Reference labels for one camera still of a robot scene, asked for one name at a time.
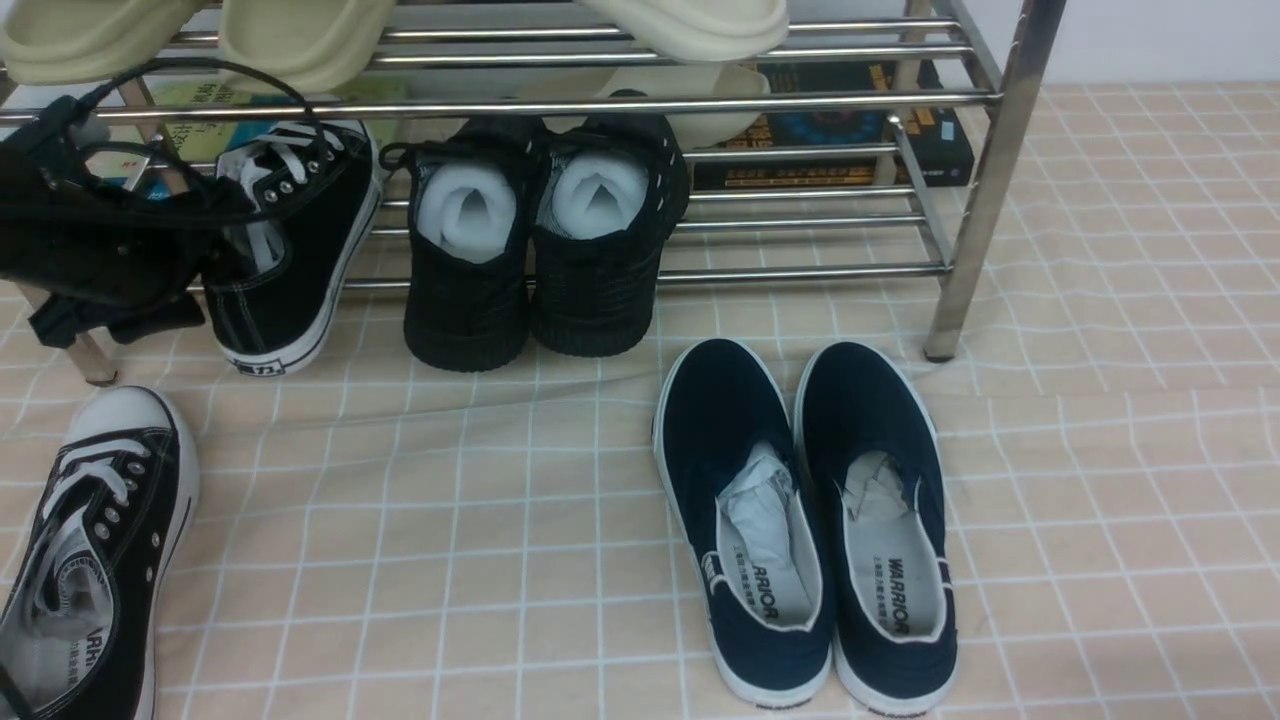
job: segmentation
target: shoelace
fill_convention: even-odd
[[[45,501],[44,510],[41,511],[41,519],[47,521],[51,510],[58,506],[61,498],[65,497],[73,488],[81,486],[88,479],[99,480],[105,484],[108,489],[111,491],[115,503],[120,507],[128,507],[129,493],[137,489],[137,483],[122,477],[120,473],[111,466],[113,460],[119,459],[120,455],[132,455],[145,459],[151,456],[151,450],[137,441],[113,439],[79,447],[64,455],[61,462],[59,462],[61,477],[56,480]],[[86,457],[99,459],[84,461]],[[131,461],[129,469],[136,474],[141,474],[143,470],[141,464],[136,464],[136,461]],[[54,609],[49,607],[44,593],[40,592],[38,588],[46,582],[49,574],[54,571],[54,564],[58,561],[56,553],[50,552],[50,548],[56,547],[59,544],[58,539],[68,534],[68,527],[72,525],[72,523],[79,523],[81,519],[82,512],[73,514],[72,519],[64,523],[64,525],[59,528],[50,541],[41,542],[44,547],[40,551],[41,557],[37,569],[26,579],[26,584],[31,587],[27,592],[31,593],[31,601],[35,605],[36,612],[44,615],[52,615],[56,612]],[[97,534],[101,537],[104,533],[99,532]],[[99,606],[100,598],[97,597],[97,593],[93,589],[90,592],[93,593],[93,605]],[[35,708],[29,702],[27,702],[27,698],[23,697],[17,682],[3,665],[0,665],[0,697],[3,697],[9,705],[9,710],[18,716],[18,720],[35,720]]]
[[[58,501],[63,498],[74,486],[83,482],[84,478],[95,478],[101,480],[110,488],[111,495],[115,496],[115,503],[122,507],[128,507],[129,505],[129,480],[120,477],[120,473],[111,468],[113,457],[104,457],[101,460],[95,460],[92,462],[81,462],[84,457],[93,457],[96,455],[113,456],[119,454],[137,455],[138,457],[150,457],[151,451],[147,450],[141,442],[132,439],[113,439],[108,442],[100,442],[97,445],[91,445],[86,447],[76,448],[63,456],[63,461],[59,469],[64,473],[70,470],[70,473],[64,474],[55,484],[54,489],[50,491],[49,498],[45,501],[44,519],[49,519],[49,514],[54,507],[58,506]]]
[[[255,205],[257,205],[256,199],[253,199],[253,186],[270,176],[273,170],[259,165],[256,160],[264,158],[268,152],[275,155],[289,170],[293,183],[297,187],[305,186],[307,184],[308,173],[315,174],[320,170],[320,160],[303,163],[294,149],[311,147],[315,137],[316,128],[311,126],[289,122],[276,123],[270,131],[255,137],[250,143],[224,155],[223,163],[229,165],[232,176],[239,176],[239,186],[244,191],[244,196],[253,200]],[[325,152],[321,152],[325,160],[334,159],[334,150],[342,152],[346,149],[342,138],[332,131],[325,129],[321,137],[324,138],[324,146],[326,146]],[[247,234],[248,250],[253,256],[253,263],[257,265],[259,272],[265,272],[274,266],[278,261],[275,249],[283,246],[283,241],[278,237],[271,224],[265,220],[252,223],[247,228]]]

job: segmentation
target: beige grid floor mat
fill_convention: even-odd
[[[954,219],[959,195],[940,202]],[[325,356],[246,380],[207,329],[119,348],[201,436],[204,505],[160,607],[161,720],[576,720],[760,712],[722,687],[649,419],[672,360],[746,340],[795,389],[856,338],[942,434],[961,675],[947,720],[1249,720],[1280,708],[1280,85],[1053,87],[961,355],[920,359],[932,281],[662,295],[622,357],[415,364],[356,299]],[[879,233],[671,266],[922,258]],[[372,243],[356,274],[394,274]],[[0,301],[12,582],[88,393]],[[795,717],[859,711],[832,678]]]

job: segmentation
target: shoe label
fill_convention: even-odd
[[[759,614],[765,620],[778,618],[777,598],[769,584],[769,571],[759,565],[753,565],[746,559],[746,548],[733,548],[733,557],[737,561],[737,582],[742,588],[742,602],[753,611],[759,607]]]
[[[897,635],[911,634],[901,557],[891,557],[887,562],[883,557],[876,559],[876,610],[881,628]]]
[[[67,657],[67,687],[74,688],[88,674],[102,655],[102,628],[90,633],[83,641],[70,643]]]
[[[232,365],[236,365],[236,369],[239,370],[242,375],[250,375],[252,378],[276,378],[284,374],[284,363],[280,363],[279,360],[257,364],[232,360]]]

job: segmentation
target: shoe toe cap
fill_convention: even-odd
[[[141,387],[120,387],[84,405],[72,421],[67,442],[120,430],[172,427],[173,419],[157,395]]]

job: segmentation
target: cream slide sandal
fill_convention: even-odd
[[[20,85],[116,76],[156,56],[205,0],[17,0],[0,55]]]
[[[787,0],[577,0],[686,63],[754,58],[787,38]]]
[[[270,73],[301,92],[326,92],[355,79],[372,56],[397,0],[227,0],[223,58]],[[239,90],[276,92],[227,76]]]
[[[521,100],[589,100],[609,97],[618,90],[636,90],[649,97],[762,97],[769,81],[741,65],[686,65],[678,68],[596,68],[557,73],[524,87]],[[667,115],[682,150],[710,147],[737,137],[759,113],[708,113]],[[545,118],[553,132],[582,124],[581,117]]]

